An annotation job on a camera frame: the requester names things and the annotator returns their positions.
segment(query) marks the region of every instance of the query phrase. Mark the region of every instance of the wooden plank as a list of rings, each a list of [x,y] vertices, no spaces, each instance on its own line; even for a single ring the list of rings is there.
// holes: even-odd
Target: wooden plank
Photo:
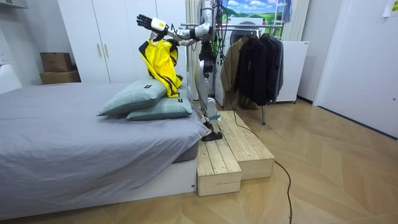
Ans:
[[[255,161],[242,161],[242,180],[270,177],[274,167],[274,159],[259,159]]]
[[[226,112],[231,119],[234,119],[233,111],[226,111]],[[236,114],[236,122],[238,122],[239,125],[251,130],[249,126],[247,126],[237,114]],[[246,139],[250,142],[254,150],[256,150],[256,152],[261,156],[262,159],[274,158],[272,153],[266,148],[266,146],[260,141],[260,139],[257,138],[255,134],[242,127],[239,127],[239,129],[244,133]]]
[[[198,195],[238,192],[241,188],[241,178],[240,172],[198,177]]]
[[[234,154],[231,151],[228,143],[225,139],[216,140],[218,149],[220,150],[221,155],[223,156],[226,168],[228,172],[239,172],[241,168],[239,167],[238,162],[234,157]]]
[[[207,151],[210,156],[211,166],[213,167],[214,174],[228,173],[223,156],[214,141],[206,142]]]
[[[248,156],[246,155],[246,153],[244,153],[241,145],[239,145],[236,139],[234,138],[234,135],[232,134],[232,131],[229,129],[228,125],[226,124],[226,121],[224,119],[221,119],[221,122],[218,123],[218,126],[220,127],[224,138],[228,142],[228,145],[231,148],[231,151],[234,154],[235,159],[238,162],[248,161],[249,160]]]
[[[229,129],[234,134],[235,139],[241,145],[244,153],[248,156],[249,160],[261,159],[261,156],[257,153],[257,151],[253,148],[250,142],[246,139],[243,132],[238,128],[235,124],[235,120],[229,117],[226,111],[220,111],[221,113],[221,120],[225,120]]]
[[[210,157],[207,152],[206,144],[199,141],[198,147],[198,176],[214,175],[213,167],[211,166]]]

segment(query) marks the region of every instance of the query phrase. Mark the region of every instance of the clothing rack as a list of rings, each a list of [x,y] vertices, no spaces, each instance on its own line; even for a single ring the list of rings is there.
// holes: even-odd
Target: clothing rack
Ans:
[[[189,27],[196,27],[198,24],[192,24],[192,23],[181,23],[181,26],[185,27],[188,29]],[[274,33],[275,29],[281,29],[283,28],[282,25],[256,25],[256,24],[222,24],[222,28],[225,31],[249,31],[249,32],[256,32],[257,36],[260,38],[261,36],[261,30],[255,29],[255,28],[271,28],[272,33]],[[266,125],[266,112],[264,109],[264,106],[261,106],[261,114],[262,114],[262,125]]]

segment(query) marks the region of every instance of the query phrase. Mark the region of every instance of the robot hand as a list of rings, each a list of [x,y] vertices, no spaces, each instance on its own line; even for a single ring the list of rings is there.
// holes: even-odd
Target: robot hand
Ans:
[[[137,24],[158,34],[153,41],[160,41],[163,39],[169,30],[169,26],[160,19],[150,18],[141,14],[137,16]]]

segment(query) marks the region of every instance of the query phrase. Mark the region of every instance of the yellow garment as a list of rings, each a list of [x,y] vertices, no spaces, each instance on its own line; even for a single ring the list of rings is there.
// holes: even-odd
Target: yellow garment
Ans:
[[[178,59],[176,43],[147,40],[139,47],[139,52],[148,67],[149,75],[166,86],[167,96],[178,97],[178,88],[182,82],[174,69]]]

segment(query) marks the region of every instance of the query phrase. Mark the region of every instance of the parquet floor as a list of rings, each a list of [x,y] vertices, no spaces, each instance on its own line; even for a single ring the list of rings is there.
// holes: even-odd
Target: parquet floor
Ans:
[[[238,110],[292,177],[296,224],[398,223],[398,142],[298,101]],[[287,176],[242,181],[238,193],[195,193],[42,215],[3,223],[288,223]]]

